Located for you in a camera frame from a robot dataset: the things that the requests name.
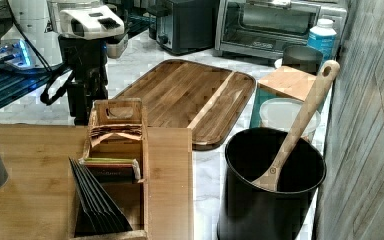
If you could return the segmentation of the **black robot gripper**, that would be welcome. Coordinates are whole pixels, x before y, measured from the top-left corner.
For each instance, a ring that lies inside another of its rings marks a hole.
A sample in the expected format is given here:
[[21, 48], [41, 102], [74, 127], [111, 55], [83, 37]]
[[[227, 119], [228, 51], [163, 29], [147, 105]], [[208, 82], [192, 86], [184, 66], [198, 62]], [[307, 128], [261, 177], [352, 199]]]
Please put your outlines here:
[[66, 81], [70, 116], [76, 125], [87, 125], [95, 100], [106, 100], [107, 63], [103, 40], [58, 38], [63, 63], [71, 70]]

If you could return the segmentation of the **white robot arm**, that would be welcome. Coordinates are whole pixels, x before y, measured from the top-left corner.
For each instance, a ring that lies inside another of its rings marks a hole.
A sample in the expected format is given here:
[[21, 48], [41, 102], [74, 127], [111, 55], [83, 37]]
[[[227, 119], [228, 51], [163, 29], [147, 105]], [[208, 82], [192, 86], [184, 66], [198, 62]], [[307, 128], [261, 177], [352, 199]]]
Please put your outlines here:
[[[40, 100], [46, 105], [68, 98], [77, 125], [86, 125], [94, 102], [106, 100], [106, 63], [127, 47], [127, 27], [102, 0], [4, 0], [12, 26], [1, 41], [21, 56], [11, 65], [40, 68], [50, 75]], [[69, 76], [54, 95], [49, 87]]]

